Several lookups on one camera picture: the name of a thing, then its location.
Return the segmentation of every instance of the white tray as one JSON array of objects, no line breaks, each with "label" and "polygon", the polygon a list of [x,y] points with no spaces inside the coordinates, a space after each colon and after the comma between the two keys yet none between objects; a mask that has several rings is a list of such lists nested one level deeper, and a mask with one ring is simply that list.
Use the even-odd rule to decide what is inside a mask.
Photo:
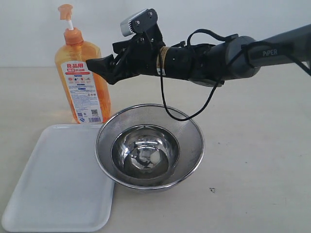
[{"label": "white tray", "polygon": [[109,219],[114,183],[94,145],[101,124],[43,131],[2,216],[8,232],[93,232]]}]

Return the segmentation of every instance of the black cable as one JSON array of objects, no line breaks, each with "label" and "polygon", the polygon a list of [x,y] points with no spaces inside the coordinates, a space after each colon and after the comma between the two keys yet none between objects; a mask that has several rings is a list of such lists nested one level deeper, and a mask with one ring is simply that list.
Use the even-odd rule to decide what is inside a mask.
[{"label": "black cable", "polygon": [[[188,49],[192,49],[192,52],[193,51],[193,48],[191,47],[191,43],[190,43],[190,39],[191,37],[195,34],[195,33],[205,33],[205,34],[208,34],[210,36],[212,36],[213,38],[215,39],[218,39],[220,41],[225,41],[225,42],[228,42],[228,40],[230,39],[230,37],[222,37],[222,36],[219,36],[217,35],[216,33],[210,31],[210,30],[205,30],[205,29],[198,29],[196,30],[195,32],[193,32],[187,39],[187,47]],[[270,48],[272,49],[278,49],[284,56],[286,56],[287,58],[289,58],[293,63],[297,64],[300,68],[302,68],[307,74],[309,74],[311,76],[311,69],[309,69],[308,67],[306,67],[301,61],[299,61],[297,58],[295,58],[294,56],[292,56],[289,52],[287,52],[286,50],[284,50],[280,45],[278,44],[273,44],[273,43],[269,43],[269,42],[265,42],[265,41],[256,41],[256,42],[252,42],[246,46],[244,46],[243,48],[241,48],[241,50],[229,61],[229,63],[226,65],[227,68],[229,66],[231,66],[242,54],[245,54],[246,52],[248,52],[250,49],[254,48],[254,47],[257,47],[257,46],[269,46]],[[222,79],[222,76],[220,76],[218,78],[218,80],[216,81],[215,85],[213,86],[213,89],[211,90],[210,94],[209,94],[209,97],[207,99],[207,101],[205,102],[205,104],[203,105],[203,107],[197,111],[195,114],[187,117],[187,118],[184,118],[184,119],[180,119],[180,118],[177,118],[175,116],[173,116],[169,109],[167,108],[167,105],[166,105],[166,101],[165,101],[165,96],[164,96],[164,84],[163,84],[163,70],[162,70],[162,56],[161,56],[161,51],[159,49],[159,47],[157,47],[157,50],[158,50],[158,56],[159,56],[159,65],[160,65],[160,82],[161,82],[161,95],[162,95],[162,100],[163,100],[163,105],[164,105],[164,108],[165,108],[165,111],[167,112],[167,114],[175,119],[175,120],[178,120],[178,121],[187,121],[187,120],[190,120],[194,117],[196,117],[197,115],[199,115],[201,112],[203,112],[206,107],[208,106],[216,88],[218,87],[218,84],[219,82],[221,81]]]}]

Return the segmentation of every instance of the table surface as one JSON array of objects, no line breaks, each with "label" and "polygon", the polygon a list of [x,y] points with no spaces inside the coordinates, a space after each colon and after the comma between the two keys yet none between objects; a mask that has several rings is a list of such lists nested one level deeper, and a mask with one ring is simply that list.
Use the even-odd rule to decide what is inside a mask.
[{"label": "table surface", "polygon": [[[0,215],[41,134],[72,123],[55,68],[0,68]],[[197,111],[211,90],[165,79],[168,105]],[[137,194],[116,185],[100,230],[170,233],[305,233],[311,229],[311,78],[295,65],[263,68],[216,90],[195,121],[206,152],[176,187]],[[109,86],[113,113],[162,103],[157,77]]]}]

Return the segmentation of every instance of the strainer rim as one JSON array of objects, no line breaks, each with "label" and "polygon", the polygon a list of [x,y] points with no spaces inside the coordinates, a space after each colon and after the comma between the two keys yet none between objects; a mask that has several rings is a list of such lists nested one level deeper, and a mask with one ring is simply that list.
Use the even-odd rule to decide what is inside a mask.
[{"label": "strainer rim", "polygon": [[[158,186],[139,186],[139,185],[134,185],[134,184],[130,184],[130,183],[127,183],[127,182],[124,182],[124,181],[121,181],[119,180],[118,178],[112,176],[105,168],[104,166],[102,165],[102,163],[100,162],[100,159],[99,159],[99,154],[98,154],[98,150],[97,150],[97,145],[98,145],[98,142],[99,142],[99,139],[100,139],[100,136],[101,136],[101,133],[102,131],[104,130],[105,126],[108,125],[114,118],[116,118],[117,116],[119,116],[120,114],[128,111],[128,110],[131,110],[131,109],[135,109],[135,108],[140,108],[140,107],[161,107],[161,108],[164,108],[164,105],[162,104],[155,104],[155,103],[145,103],[145,104],[137,104],[137,105],[133,105],[133,106],[130,106],[130,107],[127,107],[127,108],[124,108],[118,112],[116,112],[113,116],[111,116],[108,121],[106,123],[104,123],[100,130],[98,131],[98,134],[97,134],[97,138],[96,138],[96,142],[95,142],[95,157],[96,157],[96,160],[97,160],[97,163],[99,165],[99,167],[101,168],[101,170],[105,173],[106,176],[108,176],[110,179],[112,179],[114,182],[116,183],[119,183],[123,186],[126,186],[126,187],[129,187],[129,188],[132,188],[132,189],[137,189],[137,190],[159,190],[159,189],[165,189],[165,188],[169,188],[169,187],[172,187],[180,182],[182,182],[183,180],[185,180],[187,177],[189,177],[200,165],[202,159],[203,159],[203,156],[204,156],[204,152],[205,152],[205,139],[204,139],[204,135],[202,133],[202,130],[201,128],[198,126],[198,124],[193,120],[193,119],[190,119],[189,121],[192,122],[192,124],[196,127],[196,129],[198,130],[198,133],[200,134],[200,138],[202,140],[202,149],[201,149],[201,153],[200,153],[200,156],[199,156],[199,159],[197,160],[195,166],[183,177],[177,179],[176,181],[174,182],[171,182],[171,183],[168,183],[168,184],[164,184],[164,185],[158,185]],[[180,113],[181,115],[183,115],[184,117],[188,117],[187,114],[183,113],[182,111],[178,110],[178,109],[175,109],[173,107],[170,107],[170,106],[167,106],[168,109],[170,110],[173,110],[173,111],[176,111],[178,113]]]}]

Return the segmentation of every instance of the orange bottle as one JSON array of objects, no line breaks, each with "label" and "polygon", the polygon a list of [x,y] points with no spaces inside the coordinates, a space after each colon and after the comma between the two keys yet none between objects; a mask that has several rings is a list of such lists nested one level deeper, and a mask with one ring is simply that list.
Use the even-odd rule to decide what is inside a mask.
[{"label": "orange bottle", "polygon": [[110,96],[106,81],[88,70],[85,61],[101,58],[96,45],[86,42],[71,21],[72,6],[61,5],[60,19],[69,27],[64,33],[66,44],[55,55],[55,64],[61,78],[74,119],[77,123],[104,123],[110,117]]}]

